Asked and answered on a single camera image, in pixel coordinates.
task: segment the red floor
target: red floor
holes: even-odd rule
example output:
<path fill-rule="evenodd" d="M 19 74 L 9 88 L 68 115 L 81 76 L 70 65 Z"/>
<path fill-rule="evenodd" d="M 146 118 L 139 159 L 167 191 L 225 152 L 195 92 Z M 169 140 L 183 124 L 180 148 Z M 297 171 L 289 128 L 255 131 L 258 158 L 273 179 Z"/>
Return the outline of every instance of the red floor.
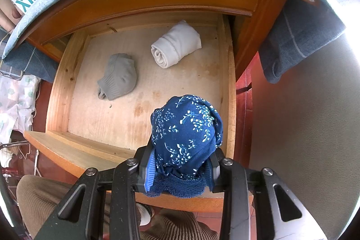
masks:
<path fill-rule="evenodd" d="M 252 136 L 252 90 L 246 91 L 245 88 L 251 83 L 250 70 L 253 61 L 249 67 L 242 74 L 236 83 L 236 135 L 235 135 L 235 153 L 234 159 L 242 163 L 245 167 L 249 165 L 251 136 Z M 34 118 L 34 131 L 45 132 L 47 106 L 51 93 L 52 84 L 46 81 L 41 81 L 40 96 L 36 101 L 36 116 Z M 23 153 L 28 153 L 28 147 L 22 147 Z M 35 148 L 31 147 L 31 152 L 27 159 L 17 160 L 19 172 L 21 174 L 34 173 Z M 75 183 L 77 178 L 66 172 L 43 154 L 38 158 L 38 169 L 41 175 L 45 178 L 50 178 L 67 183 Z M 256 239 L 256 223 L 255 211 L 251 207 L 251 239 Z M 195 213 L 199 222 L 203 222 L 210 227 L 210 229 L 219 232 L 221 226 L 221 213 Z M 146 230 L 149 225 L 141 227 L 141 230 Z"/>

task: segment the rolled gray sock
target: rolled gray sock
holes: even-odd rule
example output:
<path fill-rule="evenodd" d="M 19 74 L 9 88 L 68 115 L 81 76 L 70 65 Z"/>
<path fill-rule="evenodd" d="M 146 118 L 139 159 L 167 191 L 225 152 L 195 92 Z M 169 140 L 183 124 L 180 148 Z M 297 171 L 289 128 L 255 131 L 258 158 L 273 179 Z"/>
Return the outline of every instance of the rolled gray sock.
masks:
<path fill-rule="evenodd" d="M 98 97 L 114 100 L 130 93 L 135 88 L 135 84 L 134 60 L 125 53 L 113 54 L 105 68 L 104 77 L 98 80 Z"/>

